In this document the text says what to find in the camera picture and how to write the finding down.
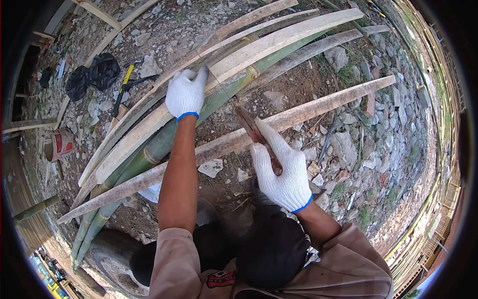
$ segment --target shirt logo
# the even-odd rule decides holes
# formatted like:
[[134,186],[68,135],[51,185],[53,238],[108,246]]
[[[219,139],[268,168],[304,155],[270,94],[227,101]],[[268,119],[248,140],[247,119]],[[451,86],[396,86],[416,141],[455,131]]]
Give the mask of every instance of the shirt logo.
[[227,287],[234,285],[236,281],[236,271],[224,272],[217,271],[216,273],[207,276],[206,285],[208,288]]

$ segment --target hammer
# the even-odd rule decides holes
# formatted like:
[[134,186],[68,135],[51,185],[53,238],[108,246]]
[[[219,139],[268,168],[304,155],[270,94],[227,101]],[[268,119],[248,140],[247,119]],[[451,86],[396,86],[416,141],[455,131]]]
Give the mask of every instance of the hammer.
[[131,60],[128,64],[125,64],[125,67],[129,65],[128,71],[126,72],[126,77],[124,78],[123,84],[121,85],[121,88],[119,89],[119,94],[118,97],[116,98],[115,102],[115,107],[113,108],[113,112],[111,113],[112,117],[117,117],[119,110],[120,110],[120,104],[121,104],[121,98],[123,98],[123,94],[126,91],[126,85],[128,83],[128,80],[130,79],[131,73],[133,72],[134,65],[136,63],[140,63],[141,60],[139,59],[133,59]]

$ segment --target sleeve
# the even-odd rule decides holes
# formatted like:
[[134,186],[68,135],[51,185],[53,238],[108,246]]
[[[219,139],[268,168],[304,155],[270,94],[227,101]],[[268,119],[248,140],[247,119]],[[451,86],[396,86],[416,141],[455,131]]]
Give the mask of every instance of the sleeve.
[[192,234],[181,228],[160,231],[148,298],[197,298],[200,271]]
[[393,296],[390,269],[360,229],[351,223],[327,242],[321,260],[305,267],[287,292],[325,297],[383,299]]

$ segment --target white work glove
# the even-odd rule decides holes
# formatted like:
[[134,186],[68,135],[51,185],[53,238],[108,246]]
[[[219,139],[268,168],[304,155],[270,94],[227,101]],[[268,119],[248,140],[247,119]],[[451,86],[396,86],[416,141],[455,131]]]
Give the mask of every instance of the white work glove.
[[177,118],[177,122],[185,115],[199,118],[204,103],[204,87],[208,70],[201,67],[196,73],[190,69],[177,72],[169,81],[166,93],[166,107]]
[[259,189],[275,204],[291,213],[297,213],[312,201],[305,155],[301,151],[293,150],[266,122],[257,120],[256,124],[283,168],[282,174],[276,176],[266,147],[259,143],[252,144],[250,154]]

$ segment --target blue glove cuff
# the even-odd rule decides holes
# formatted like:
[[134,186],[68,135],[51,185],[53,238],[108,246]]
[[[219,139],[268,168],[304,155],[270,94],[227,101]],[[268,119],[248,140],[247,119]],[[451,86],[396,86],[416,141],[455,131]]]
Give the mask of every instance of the blue glove cuff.
[[178,123],[186,115],[194,115],[194,116],[196,116],[197,119],[199,119],[199,114],[197,114],[196,112],[186,112],[186,113],[181,114],[181,116],[176,119],[176,123]]
[[300,212],[300,211],[302,211],[303,209],[307,208],[307,206],[308,206],[308,205],[311,203],[311,201],[312,201],[312,196],[313,196],[313,194],[310,195],[309,201],[305,204],[305,206],[303,206],[303,207],[301,207],[300,209],[297,209],[297,210],[291,212],[291,214],[295,214],[295,213]]

